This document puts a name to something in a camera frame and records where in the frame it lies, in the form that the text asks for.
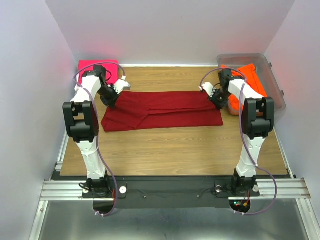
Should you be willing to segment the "dark red t shirt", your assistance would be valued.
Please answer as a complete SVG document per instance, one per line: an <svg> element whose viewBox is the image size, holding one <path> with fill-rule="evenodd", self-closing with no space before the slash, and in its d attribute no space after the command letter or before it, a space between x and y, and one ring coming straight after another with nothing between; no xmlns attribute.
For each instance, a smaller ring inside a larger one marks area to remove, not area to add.
<svg viewBox="0 0 320 240"><path fill-rule="evenodd" d="M199 91L127 91L101 120L105 132L223 124L220 110Z"/></svg>

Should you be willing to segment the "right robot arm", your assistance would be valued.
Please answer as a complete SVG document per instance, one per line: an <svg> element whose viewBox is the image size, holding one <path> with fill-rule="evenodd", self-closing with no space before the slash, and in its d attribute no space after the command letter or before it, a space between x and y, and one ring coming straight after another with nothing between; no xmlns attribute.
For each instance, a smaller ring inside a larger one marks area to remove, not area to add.
<svg viewBox="0 0 320 240"><path fill-rule="evenodd" d="M232 74L233 69L219 67L219 85L202 84L208 99L220 110L227 106L229 97L235 96L239 102L240 136L243 143L240 160L230 182L230 191L242 195L254 189L256 169L262 145L274 129L274 100L254 90L243 73Z"/></svg>

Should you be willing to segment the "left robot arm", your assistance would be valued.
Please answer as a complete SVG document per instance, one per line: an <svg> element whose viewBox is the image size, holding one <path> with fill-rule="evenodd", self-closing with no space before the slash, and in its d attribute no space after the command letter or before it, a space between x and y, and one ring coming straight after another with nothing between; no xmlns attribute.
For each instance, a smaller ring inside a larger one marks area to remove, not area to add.
<svg viewBox="0 0 320 240"><path fill-rule="evenodd" d="M99 118L94 98L113 108L121 90L115 83L107 83L109 72L102 63L93 64L93 69L83 68L75 76L75 95L64 102L62 111L67 135L73 139L82 154L87 177L79 186L86 198L107 198L115 196L108 171L99 150Z"/></svg>

